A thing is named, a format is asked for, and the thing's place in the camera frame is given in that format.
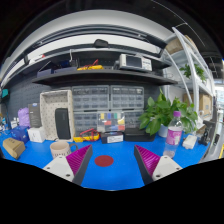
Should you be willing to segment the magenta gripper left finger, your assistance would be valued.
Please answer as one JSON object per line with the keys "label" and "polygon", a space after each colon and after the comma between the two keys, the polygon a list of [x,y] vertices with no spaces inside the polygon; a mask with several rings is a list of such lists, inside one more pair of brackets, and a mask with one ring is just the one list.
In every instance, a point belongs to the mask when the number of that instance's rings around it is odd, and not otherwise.
{"label": "magenta gripper left finger", "polygon": [[68,156],[57,156],[44,167],[44,170],[76,185],[81,185],[92,154],[92,145],[87,145]]}

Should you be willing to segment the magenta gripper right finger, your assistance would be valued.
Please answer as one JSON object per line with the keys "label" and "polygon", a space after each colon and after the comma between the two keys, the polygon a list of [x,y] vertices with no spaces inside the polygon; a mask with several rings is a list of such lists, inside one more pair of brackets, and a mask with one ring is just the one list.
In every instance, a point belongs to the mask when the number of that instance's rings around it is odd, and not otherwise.
{"label": "magenta gripper right finger", "polygon": [[138,145],[134,146],[134,156],[145,185],[182,169],[182,167],[169,156],[158,156]]}

